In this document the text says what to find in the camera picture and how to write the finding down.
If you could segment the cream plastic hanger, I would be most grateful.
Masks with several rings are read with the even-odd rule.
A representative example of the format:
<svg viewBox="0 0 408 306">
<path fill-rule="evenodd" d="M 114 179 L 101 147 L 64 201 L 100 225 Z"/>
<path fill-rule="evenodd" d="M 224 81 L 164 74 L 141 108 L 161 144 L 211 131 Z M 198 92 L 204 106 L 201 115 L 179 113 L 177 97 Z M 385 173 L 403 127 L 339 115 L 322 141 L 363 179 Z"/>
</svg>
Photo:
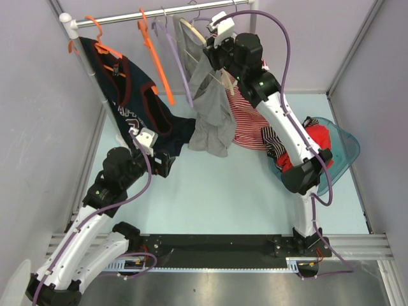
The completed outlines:
<svg viewBox="0 0 408 306">
<path fill-rule="evenodd" d="M 198 41 L 202 45 L 206 45 L 205 37 L 199 32 L 199 30 L 197 30 L 197 28 L 195 28 L 194 25 L 191 25 L 189 23 L 189 21 L 187 21 L 184 18 L 180 18 L 179 22 L 182 25 L 184 25 L 186 28 L 188 28 L 193 33 L 193 35 L 197 37 Z M 228 89 L 232 96 L 235 95 L 234 89 L 233 89 L 233 83 L 231 82 L 231 80 L 230 80 L 230 78 L 229 78 L 229 76 L 228 76 L 225 69 L 221 69 L 221 81 L 220 81 L 220 84 L 222 84 L 225 89 Z"/>
</svg>

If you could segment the grey tank top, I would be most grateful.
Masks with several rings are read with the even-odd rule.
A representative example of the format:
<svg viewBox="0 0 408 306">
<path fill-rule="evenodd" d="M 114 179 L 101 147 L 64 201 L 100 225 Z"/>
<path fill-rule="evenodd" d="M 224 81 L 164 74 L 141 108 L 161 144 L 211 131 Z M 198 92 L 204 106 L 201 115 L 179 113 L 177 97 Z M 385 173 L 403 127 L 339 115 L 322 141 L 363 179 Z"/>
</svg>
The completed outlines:
<svg viewBox="0 0 408 306">
<path fill-rule="evenodd" d="M 221 72 L 213 70 L 203 52 L 205 45 L 179 22 L 180 18 L 179 15 L 173 16 L 175 41 L 196 111 L 194 133 L 188 147 L 226 157 L 235 135 L 236 122 L 226 89 L 220 84 Z"/>
</svg>

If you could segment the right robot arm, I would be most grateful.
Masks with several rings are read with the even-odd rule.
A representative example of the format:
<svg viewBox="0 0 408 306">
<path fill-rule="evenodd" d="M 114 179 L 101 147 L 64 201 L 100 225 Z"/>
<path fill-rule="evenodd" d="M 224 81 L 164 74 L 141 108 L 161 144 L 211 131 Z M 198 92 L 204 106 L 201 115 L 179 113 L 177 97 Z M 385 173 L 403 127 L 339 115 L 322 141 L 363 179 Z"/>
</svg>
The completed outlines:
<svg viewBox="0 0 408 306">
<path fill-rule="evenodd" d="M 288 153 L 293 166 L 281 175 L 281 180 L 296 195 L 293 245 L 298 254 L 310 255 L 322 235 L 313 202 L 320 176 L 332 160 L 331 150 L 321 149 L 292 113 L 282 84 L 263 67 L 258 35 L 211 36 L 203 52 L 214 70 L 225 69 L 237 81 L 241 95 L 268 121 Z"/>
</svg>

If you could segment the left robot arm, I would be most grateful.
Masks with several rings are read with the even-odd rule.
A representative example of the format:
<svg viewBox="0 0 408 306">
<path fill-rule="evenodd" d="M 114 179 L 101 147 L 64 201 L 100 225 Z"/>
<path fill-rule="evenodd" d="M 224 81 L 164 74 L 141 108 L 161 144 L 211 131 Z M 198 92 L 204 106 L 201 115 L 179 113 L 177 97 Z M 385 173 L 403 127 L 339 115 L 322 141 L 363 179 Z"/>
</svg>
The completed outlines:
<svg viewBox="0 0 408 306">
<path fill-rule="evenodd" d="M 157 257 L 143 247 L 140 230 L 124 221 L 113 226 L 102 246 L 87 251 L 100 229 L 132 200 L 127 190 L 144 174 L 166 178 L 174 161 L 167 152 L 108 151 L 76 219 L 47 262 L 31 274 L 25 294 L 33 305 L 78 305 L 89 284 L 117 258 L 140 258 L 141 273 L 156 267 Z"/>
</svg>

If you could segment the lilac hanger with striped top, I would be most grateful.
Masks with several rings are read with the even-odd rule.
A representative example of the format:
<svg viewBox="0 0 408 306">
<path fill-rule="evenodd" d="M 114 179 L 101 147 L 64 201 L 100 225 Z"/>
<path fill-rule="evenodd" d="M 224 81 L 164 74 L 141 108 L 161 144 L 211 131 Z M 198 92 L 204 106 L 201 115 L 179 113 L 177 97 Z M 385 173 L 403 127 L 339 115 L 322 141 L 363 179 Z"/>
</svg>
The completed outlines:
<svg viewBox="0 0 408 306">
<path fill-rule="evenodd" d="M 235 0 L 232 0 L 232 2 L 233 2 L 233 5 L 234 5 L 234 7 L 235 7 L 235 11 L 237 12 L 237 11 L 238 11 L 237 3 L 236 3 Z M 210 21 L 211 21 L 211 18 L 201 17 L 201 16 L 200 16 L 200 13 L 198 13 L 198 16 L 192 18 L 192 19 L 189 21 L 189 23 L 193 26 L 196 21 L 207 21 L 207 22 L 210 22 Z"/>
</svg>

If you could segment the navy blue tank top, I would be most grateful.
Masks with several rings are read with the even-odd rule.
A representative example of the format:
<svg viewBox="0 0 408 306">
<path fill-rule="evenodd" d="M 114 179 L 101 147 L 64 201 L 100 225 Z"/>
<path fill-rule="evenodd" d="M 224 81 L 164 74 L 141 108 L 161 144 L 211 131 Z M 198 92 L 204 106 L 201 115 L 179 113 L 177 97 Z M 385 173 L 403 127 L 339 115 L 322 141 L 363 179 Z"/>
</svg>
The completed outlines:
<svg viewBox="0 0 408 306">
<path fill-rule="evenodd" d="M 154 81 L 126 56 L 100 54 L 96 40 L 81 37 L 80 41 L 127 146 L 134 147 L 130 128 L 147 128 L 157 134 L 154 150 L 179 156 L 194 133 L 196 121 L 172 114 L 154 92 Z"/>
</svg>

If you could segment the red white striped tank top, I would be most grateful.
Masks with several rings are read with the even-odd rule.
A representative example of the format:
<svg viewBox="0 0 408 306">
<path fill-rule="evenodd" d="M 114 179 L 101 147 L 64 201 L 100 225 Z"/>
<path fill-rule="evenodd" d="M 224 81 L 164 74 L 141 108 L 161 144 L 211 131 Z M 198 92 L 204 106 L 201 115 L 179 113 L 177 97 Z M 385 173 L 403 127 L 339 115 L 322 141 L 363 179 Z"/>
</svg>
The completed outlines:
<svg viewBox="0 0 408 306">
<path fill-rule="evenodd" d="M 266 151 L 261 129 L 268 127 L 269 123 L 244 99 L 238 90 L 237 81 L 229 73 L 227 76 L 232 83 L 233 92 L 226 89 L 226 96 L 236 122 L 233 143 L 245 149 Z"/>
</svg>

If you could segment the empty lilac plastic hanger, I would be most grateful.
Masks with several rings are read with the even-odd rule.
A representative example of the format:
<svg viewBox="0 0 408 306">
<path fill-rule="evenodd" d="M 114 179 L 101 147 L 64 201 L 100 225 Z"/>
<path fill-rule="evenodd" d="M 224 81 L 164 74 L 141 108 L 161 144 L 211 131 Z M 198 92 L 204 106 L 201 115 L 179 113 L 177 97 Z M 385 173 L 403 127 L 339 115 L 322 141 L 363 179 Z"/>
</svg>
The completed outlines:
<svg viewBox="0 0 408 306">
<path fill-rule="evenodd" d="M 161 11 L 163 13 L 164 16 L 164 22 L 160 21 L 157 17 L 154 19 L 153 24 L 152 24 L 152 29 L 155 32 L 155 35 L 158 36 L 157 33 L 157 28 L 159 27 L 165 34 L 166 39 L 168 41 L 168 45 L 170 46 L 170 50 L 172 52 L 173 58 L 175 60 L 175 63 L 177 64 L 178 67 L 178 71 L 180 73 L 181 79 L 182 79 L 182 83 L 184 86 L 184 90 L 185 90 L 185 94 L 186 94 L 186 99 L 187 102 L 189 103 L 189 106 L 191 108 L 193 108 L 193 98 L 191 96 L 191 91 L 187 82 L 187 78 L 184 72 L 184 67 L 180 61 L 180 57 L 179 57 L 179 53 L 177 51 L 176 45 L 173 42 L 173 37 L 171 36 L 171 34 L 168 32 L 168 15 L 166 10 L 161 7 Z"/>
</svg>

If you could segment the empty orange plastic hanger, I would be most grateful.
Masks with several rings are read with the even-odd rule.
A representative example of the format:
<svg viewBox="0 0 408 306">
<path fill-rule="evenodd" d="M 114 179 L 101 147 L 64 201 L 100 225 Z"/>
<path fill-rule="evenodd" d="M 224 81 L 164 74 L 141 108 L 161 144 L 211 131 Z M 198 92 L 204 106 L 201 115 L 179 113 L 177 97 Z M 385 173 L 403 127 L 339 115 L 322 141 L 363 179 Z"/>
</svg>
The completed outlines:
<svg viewBox="0 0 408 306">
<path fill-rule="evenodd" d="M 162 85 L 163 85 L 163 87 L 165 89 L 165 93 L 166 93 L 166 96 L 168 98 L 169 104 L 171 106 L 174 106 L 175 105 L 175 99 L 173 97 L 171 87 L 170 87 L 170 85 L 168 83 L 168 79 L 167 79 L 166 74 L 164 72 L 164 69 L 163 69 L 163 67 L 161 65 L 161 61 L 160 61 L 160 59 L 159 59 L 159 57 L 157 55 L 156 49 L 154 48 L 154 44 L 153 44 L 153 42 L 152 42 L 152 40 L 150 38 L 150 35 L 149 35 L 149 24 L 148 24 L 148 21 L 147 21 L 147 17 L 145 15 L 145 12 L 144 12 L 143 8 L 140 8 L 139 11 L 142 14 L 142 18 L 137 21 L 138 29 L 140 30 L 140 32 L 142 34 L 144 45 L 146 46 L 146 48 L 147 48 L 147 50 L 149 52 L 150 58 L 152 59 L 152 63 L 154 64 L 154 67 L 155 67 L 155 69 L 157 71 L 157 74 L 158 74 L 158 76 L 159 76 L 159 78 L 160 78 L 160 80 L 162 82 Z"/>
</svg>

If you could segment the orange hanger with navy top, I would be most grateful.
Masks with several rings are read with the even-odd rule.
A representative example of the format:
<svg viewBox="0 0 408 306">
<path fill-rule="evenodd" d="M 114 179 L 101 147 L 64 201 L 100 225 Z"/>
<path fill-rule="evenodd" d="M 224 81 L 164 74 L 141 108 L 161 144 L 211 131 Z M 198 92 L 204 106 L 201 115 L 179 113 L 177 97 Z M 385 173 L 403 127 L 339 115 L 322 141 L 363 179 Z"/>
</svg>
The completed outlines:
<svg viewBox="0 0 408 306">
<path fill-rule="evenodd" d="M 95 47 L 95 49 L 98 51 L 98 53 L 99 53 L 99 54 L 111 54 L 111 55 L 114 55 L 114 56 L 115 56 L 116 58 L 118 58 L 118 59 L 122 59 L 122 58 L 123 58 L 123 55 L 122 55 L 122 54 L 118 53 L 116 50 L 114 50 L 114 49 L 112 49 L 112 48 L 110 48 L 110 47 L 104 45 L 104 44 L 101 42 L 101 36 L 103 35 L 103 30 L 102 30 L 101 25 L 99 24 L 99 22 L 97 22 L 95 18 L 93 18 L 92 16 L 89 16 L 89 15 L 85 16 L 85 19 L 92 21 L 92 22 L 94 23 L 94 25 L 98 28 L 99 33 L 98 33 L 98 35 L 96 36 L 97 42 L 94 44 L 94 47 Z M 71 40 L 71 41 L 68 43 L 68 52 L 69 52 L 69 53 L 74 52 L 74 53 L 76 53 L 77 55 L 79 54 L 79 51 L 78 51 L 77 48 L 74 46 L 73 40 Z M 114 64 L 113 67 L 109 67 L 109 66 L 107 66 L 107 65 L 104 65 L 104 67 L 105 67 L 107 70 L 110 70 L 110 71 L 113 73 L 114 76 L 118 76 L 118 75 L 120 75 L 120 76 L 122 76 L 122 77 L 125 77 L 125 76 L 126 76 L 124 73 L 120 73 L 120 72 L 119 72 L 119 65 L 118 65 L 118 64 Z"/>
</svg>

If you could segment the black white striped garment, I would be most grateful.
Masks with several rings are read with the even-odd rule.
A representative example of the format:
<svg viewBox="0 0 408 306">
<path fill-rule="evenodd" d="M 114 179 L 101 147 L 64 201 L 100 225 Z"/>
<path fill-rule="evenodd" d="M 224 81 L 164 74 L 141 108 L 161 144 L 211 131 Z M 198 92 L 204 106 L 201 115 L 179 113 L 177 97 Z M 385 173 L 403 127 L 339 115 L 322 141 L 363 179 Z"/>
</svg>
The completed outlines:
<svg viewBox="0 0 408 306">
<path fill-rule="evenodd" d="M 286 153 L 283 143 L 272 127 L 261 128 L 261 139 L 263 145 L 267 148 L 268 157 L 271 157 L 275 162 Z"/>
</svg>

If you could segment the red garment in basket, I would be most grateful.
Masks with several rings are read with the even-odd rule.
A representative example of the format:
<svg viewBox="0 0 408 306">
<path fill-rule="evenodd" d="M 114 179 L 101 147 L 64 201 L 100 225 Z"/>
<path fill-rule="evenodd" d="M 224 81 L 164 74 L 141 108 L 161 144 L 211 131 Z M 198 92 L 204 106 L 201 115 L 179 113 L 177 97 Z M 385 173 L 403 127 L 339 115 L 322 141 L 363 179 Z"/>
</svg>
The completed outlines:
<svg viewBox="0 0 408 306">
<path fill-rule="evenodd" d="M 327 128 L 319 124 L 307 126 L 306 132 L 312 137 L 312 139 L 320 146 L 322 150 L 332 149 L 332 143 L 330 133 Z M 275 166 L 281 171 L 288 171 L 293 167 L 288 153 L 284 146 L 280 145 L 279 149 L 275 149 L 276 162 Z"/>
</svg>

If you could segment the teal translucent plastic basket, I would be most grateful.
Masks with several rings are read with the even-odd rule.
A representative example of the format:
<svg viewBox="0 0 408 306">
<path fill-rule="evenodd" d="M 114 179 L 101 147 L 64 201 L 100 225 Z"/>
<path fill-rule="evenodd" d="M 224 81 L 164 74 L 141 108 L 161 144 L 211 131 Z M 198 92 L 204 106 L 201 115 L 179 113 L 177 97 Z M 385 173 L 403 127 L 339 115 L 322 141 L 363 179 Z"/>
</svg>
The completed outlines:
<svg viewBox="0 0 408 306">
<path fill-rule="evenodd" d="M 307 117 L 303 122 L 303 127 L 319 124 L 329 130 L 331 138 L 331 161 L 327 164 L 328 172 L 332 184 L 346 172 L 360 155 L 360 144 L 358 140 L 347 131 L 344 131 L 332 121 L 323 117 Z M 288 171 L 281 172 L 276 166 L 275 161 L 270 157 L 271 168 L 275 176 L 284 184 L 285 188 L 292 193 L 305 194 L 306 190 L 311 187 L 311 179 L 317 184 L 317 195 L 323 195 L 328 192 L 328 179 L 324 171 L 321 171 L 319 178 L 316 178 L 314 168 L 320 167 L 317 160 L 312 160 L 305 166 L 292 168 Z"/>
</svg>

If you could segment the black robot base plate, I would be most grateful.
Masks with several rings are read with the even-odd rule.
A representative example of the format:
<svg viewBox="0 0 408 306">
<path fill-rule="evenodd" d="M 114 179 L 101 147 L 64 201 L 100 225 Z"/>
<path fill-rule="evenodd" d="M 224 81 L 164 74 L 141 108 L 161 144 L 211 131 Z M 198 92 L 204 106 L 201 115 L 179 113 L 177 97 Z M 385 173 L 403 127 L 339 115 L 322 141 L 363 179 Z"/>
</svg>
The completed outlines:
<svg viewBox="0 0 408 306">
<path fill-rule="evenodd" d="M 318 266 L 320 260 L 329 258 L 331 252 L 321 239 L 303 244 L 299 238 L 282 235 L 145 235 L 131 239 L 127 257 L 141 256 L 147 263 L 150 258 L 158 260 L 186 260 L 188 263 L 231 263 L 247 260 L 250 266 L 261 262 L 271 263 L 278 258 L 296 258 L 307 265 Z"/>
</svg>

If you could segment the metal clothes rail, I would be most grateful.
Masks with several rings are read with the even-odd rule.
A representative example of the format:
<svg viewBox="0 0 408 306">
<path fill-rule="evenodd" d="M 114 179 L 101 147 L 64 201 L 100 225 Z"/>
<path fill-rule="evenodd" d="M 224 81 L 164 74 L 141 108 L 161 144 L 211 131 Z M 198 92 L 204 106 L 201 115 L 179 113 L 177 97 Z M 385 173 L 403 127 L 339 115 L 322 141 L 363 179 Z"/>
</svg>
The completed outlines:
<svg viewBox="0 0 408 306">
<path fill-rule="evenodd" d="M 192 11 L 201 11 L 201 10 L 209 10 L 213 8 L 222 8 L 227 6 L 234 6 L 240 4 L 248 4 L 251 9 L 258 8 L 258 1 L 216 1 L 211 3 L 203 3 L 203 4 L 189 4 L 186 6 L 179 6 L 174 8 L 167 8 L 167 9 L 158 9 L 158 10 L 150 10 L 150 11 L 143 11 L 140 9 L 137 13 L 130 13 L 125 15 L 115 15 L 109 17 L 102 17 L 97 18 L 96 20 L 91 19 L 84 19 L 84 20 L 73 20 L 71 15 L 68 13 L 61 13 L 59 15 L 59 21 L 65 28 L 66 33 L 68 34 L 71 40 L 78 38 L 77 31 L 83 27 L 90 27 L 96 26 L 99 27 L 105 24 L 115 24 L 119 22 L 128 22 L 132 20 L 142 20 L 142 36 L 145 40 L 148 47 L 153 47 L 149 36 L 148 30 L 148 18 L 153 17 L 160 17 L 160 16 L 170 16 L 179 13 L 187 13 Z"/>
</svg>

